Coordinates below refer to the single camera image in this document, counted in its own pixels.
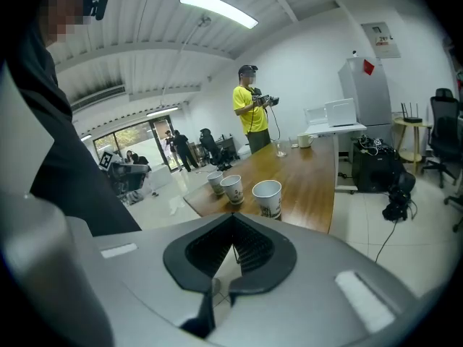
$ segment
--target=ceiling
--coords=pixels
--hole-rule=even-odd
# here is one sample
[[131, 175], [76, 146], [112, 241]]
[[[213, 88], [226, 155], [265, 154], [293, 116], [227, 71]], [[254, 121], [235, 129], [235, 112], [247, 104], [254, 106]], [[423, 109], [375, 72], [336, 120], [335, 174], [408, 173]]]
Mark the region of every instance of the ceiling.
[[[171, 94], [178, 89], [179, 96], [170, 97], [175, 101], [191, 100], [205, 81], [267, 34], [336, 7], [334, 0], [223, 1], [259, 24], [248, 30], [179, 0], [109, 0], [103, 20], [92, 19], [48, 47], [60, 88], [70, 103], [115, 85], [137, 99], [152, 99], [155, 107], [162, 99], [168, 105], [166, 97], [152, 96], [164, 88]], [[198, 27], [205, 12], [212, 23]], [[146, 104], [133, 101], [131, 107], [138, 112]]]

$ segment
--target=vent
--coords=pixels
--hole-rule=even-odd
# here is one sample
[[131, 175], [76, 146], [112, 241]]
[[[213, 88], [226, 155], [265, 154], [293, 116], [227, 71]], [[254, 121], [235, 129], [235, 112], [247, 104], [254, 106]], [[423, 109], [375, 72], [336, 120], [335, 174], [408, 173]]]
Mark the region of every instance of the vent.
[[71, 105], [72, 113], [81, 111], [88, 106], [93, 106], [101, 101], [107, 100], [109, 98], [114, 98], [115, 96], [125, 94], [125, 86], [115, 86], [109, 89], [98, 91], [92, 95], [86, 96], [82, 99], [79, 99], [77, 102]]

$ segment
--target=cap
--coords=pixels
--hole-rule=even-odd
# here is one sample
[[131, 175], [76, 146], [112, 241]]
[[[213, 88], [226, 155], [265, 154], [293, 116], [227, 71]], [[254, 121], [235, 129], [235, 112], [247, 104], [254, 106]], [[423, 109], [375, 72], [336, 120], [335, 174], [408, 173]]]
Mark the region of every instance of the cap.
[[246, 77], [255, 77], [255, 71], [257, 70], [257, 66], [246, 64], [238, 70], [238, 76], [241, 76], [241, 74], [247, 74]]

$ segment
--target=router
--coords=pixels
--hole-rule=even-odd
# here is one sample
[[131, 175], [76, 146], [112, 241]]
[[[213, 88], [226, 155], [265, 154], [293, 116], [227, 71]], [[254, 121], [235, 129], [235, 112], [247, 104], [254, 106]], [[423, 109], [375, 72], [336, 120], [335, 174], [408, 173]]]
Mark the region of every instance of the router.
[[402, 114], [404, 116], [403, 118], [405, 122], [409, 122], [410, 124], [419, 124], [422, 122], [422, 119], [418, 117], [418, 103], [416, 103], [416, 106], [417, 106], [417, 116], [416, 117], [413, 116], [413, 110], [412, 110], [411, 103], [410, 103], [410, 116], [408, 115], [407, 106], [405, 105], [405, 103], [400, 103], [400, 105], [402, 106]]

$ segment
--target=yellow shirt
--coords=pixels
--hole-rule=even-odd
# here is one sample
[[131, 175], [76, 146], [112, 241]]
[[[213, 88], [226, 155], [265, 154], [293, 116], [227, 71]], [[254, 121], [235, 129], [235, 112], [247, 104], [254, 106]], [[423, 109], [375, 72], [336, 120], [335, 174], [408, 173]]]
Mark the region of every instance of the yellow shirt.
[[[233, 90], [233, 110], [237, 110], [252, 104], [252, 93], [243, 86], [236, 86]], [[259, 132], [267, 130], [267, 118], [266, 114], [263, 111], [263, 108], [260, 106], [254, 107], [247, 113], [240, 114], [239, 119], [243, 125], [243, 132], [247, 134], [251, 132]]]

